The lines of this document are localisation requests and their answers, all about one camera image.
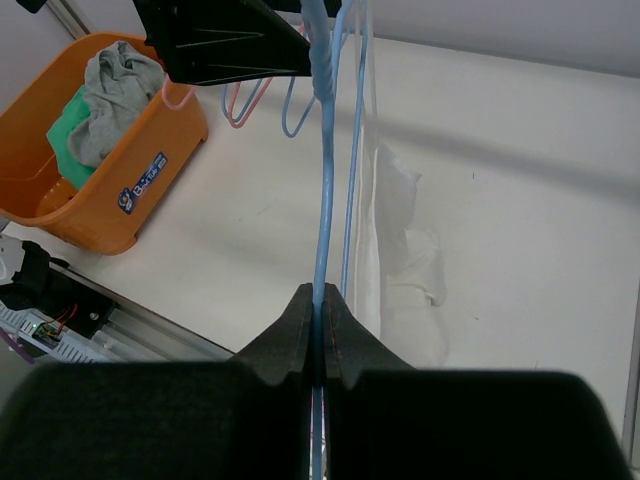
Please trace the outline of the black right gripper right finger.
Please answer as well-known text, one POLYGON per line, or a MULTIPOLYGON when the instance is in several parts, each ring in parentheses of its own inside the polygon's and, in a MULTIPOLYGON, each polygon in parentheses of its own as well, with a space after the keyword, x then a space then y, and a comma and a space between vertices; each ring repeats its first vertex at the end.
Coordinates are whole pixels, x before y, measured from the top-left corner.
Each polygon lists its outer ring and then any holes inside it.
POLYGON ((417 369, 323 304, 332 479, 628 479, 607 414, 579 377, 417 369))

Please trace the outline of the grey tank top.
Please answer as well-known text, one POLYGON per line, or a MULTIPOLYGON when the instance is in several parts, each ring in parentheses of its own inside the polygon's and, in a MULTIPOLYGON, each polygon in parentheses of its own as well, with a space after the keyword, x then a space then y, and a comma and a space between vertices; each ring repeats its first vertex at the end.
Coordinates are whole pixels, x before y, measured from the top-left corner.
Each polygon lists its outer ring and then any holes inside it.
POLYGON ((84 165, 99 167, 165 80, 161 65, 126 41, 100 50, 86 66, 84 100, 90 116, 70 135, 69 148, 84 165))

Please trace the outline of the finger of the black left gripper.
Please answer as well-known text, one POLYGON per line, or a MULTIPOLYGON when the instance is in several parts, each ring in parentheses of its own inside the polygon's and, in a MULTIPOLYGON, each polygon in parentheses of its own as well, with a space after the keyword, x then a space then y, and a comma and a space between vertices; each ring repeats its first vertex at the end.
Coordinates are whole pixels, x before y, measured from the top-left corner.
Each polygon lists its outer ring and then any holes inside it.
POLYGON ((170 79, 221 85, 309 77, 309 42, 263 1, 134 3, 170 79))

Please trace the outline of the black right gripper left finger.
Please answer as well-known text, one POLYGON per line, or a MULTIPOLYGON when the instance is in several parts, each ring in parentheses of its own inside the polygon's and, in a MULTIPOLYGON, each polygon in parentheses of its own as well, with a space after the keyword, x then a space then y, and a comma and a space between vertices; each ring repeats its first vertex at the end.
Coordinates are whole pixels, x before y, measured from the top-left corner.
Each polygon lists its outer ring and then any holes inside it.
POLYGON ((5 479, 305 479, 312 289, 225 361, 52 363, 1 413, 5 479))

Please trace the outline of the white tank top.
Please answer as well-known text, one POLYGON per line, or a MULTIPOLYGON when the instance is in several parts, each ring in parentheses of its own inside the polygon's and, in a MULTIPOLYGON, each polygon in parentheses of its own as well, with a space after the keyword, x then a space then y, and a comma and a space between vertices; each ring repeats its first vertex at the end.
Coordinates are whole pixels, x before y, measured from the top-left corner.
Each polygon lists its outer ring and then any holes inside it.
POLYGON ((350 172, 349 304, 356 319, 407 363, 440 367, 448 356, 440 307, 446 298, 437 236, 414 226, 420 174, 407 167, 379 132, 373 18, 356 4, 359 37, 357 114, 350 172))

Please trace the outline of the blue wire hanger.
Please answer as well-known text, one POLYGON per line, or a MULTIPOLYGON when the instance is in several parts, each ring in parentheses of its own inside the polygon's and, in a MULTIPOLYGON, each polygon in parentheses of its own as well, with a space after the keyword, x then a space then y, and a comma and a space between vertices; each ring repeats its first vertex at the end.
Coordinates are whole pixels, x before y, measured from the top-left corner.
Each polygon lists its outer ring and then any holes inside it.
POLYGON ((257 106, 263 95, 265 83, 263 80, 250 82, 236 82, 223 87, 221 108, 228 123, 236 129, 241 128, 257 106))
POLYGON ((312 94, 303 106, 298 105, 296 103, 298 98, 295 95, 297 84, 296 77, 291 77, 288 81, 281 111, 281 128, 289 139, 299 134, 316 103, 316 97, 312 94))
POLYGON ((343 240, 343 258, 341 270, 341 287, 345 288, 349 273, 351 250, 352 218, 355 196, 355 173, 364 109, 364 75, 369 43, 369 22, 367 19, 367 1, 345 1, 340 7, 335 22, 329 23, 329 14, 322 1, 303 1, 302 19, 310 42, 309 58, 311 62, 312 85, 314 96, 321 105, 322 135, 322 197, 318 242, 314 278, 312 285, 312 320, 311 320, 311 353, 313 383, 312 399, 312 434, 311 434, 311 477, 322 479, 323 473, 323 388, 324 388, 324 334, 322 308, 325 297, 325 282, 328 268, 335 172, 335 114, 336 92, 340 55, 348 30, 346 21, 350 11, 355 12, 353 32, 361 38, 356 89, 355 126, 352 139, 352 153, 348 182, 348 194, 343 240))

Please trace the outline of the green tank top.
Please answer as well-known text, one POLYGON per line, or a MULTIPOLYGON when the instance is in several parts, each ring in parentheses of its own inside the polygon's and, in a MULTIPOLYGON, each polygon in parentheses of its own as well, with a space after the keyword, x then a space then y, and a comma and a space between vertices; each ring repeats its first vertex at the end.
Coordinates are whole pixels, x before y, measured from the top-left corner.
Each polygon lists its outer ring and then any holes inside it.
POLYGON ((55 154, 59 174, 76 190, 80 190, 95 171, 93 167, 82 164, 69 148, 71 133, 90 116, 84 93, 85 87, 81 86, 46 133, 55 154))

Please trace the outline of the pink wire hanger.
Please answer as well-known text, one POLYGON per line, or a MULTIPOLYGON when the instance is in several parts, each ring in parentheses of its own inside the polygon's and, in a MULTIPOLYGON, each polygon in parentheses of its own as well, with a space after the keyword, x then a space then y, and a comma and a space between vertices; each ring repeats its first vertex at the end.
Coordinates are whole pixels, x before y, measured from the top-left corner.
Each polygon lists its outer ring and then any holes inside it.
MULTIPOLYGON (((224 117, 227 119, 229 125, 232 128, 240 129, 246 124, 250 115, 253 113, 258 103, 261 101, 263 95, 266 93, 266 90, 269 88, 272 81, 273 81, 273 77, 270 77, 268 79, 258 80, 238 115, 234 115, 233 111, 234 111, 234 107, 235 107, 242 83, 236 82, 234 84, 230 103, 227 103, 228 86, 224 85, 222 87, 221 109, 224 117)), ((299 130, 302 128, 302 125, 306 121, 307 116, 311 112, 313 108, 313 104, 315 103, 315 98, 312 97, 310 99, 305 111, 303 112, 300 118, 300 121, 292 131, 290 131, 287 126, 289 100, 290 100, 290 95, 287 95, 285 98, 285 104, 283 105, 283 111, 282 111, 283 132, 288 138, 294 138, 298 134, 299 130)))
POLYGON ((167 108, 178 111, 186 106, 190 98, 193 96, 195 88, 193 86, 174 83, 169 77, 166 77, 161 87, 161 98, 167 108))

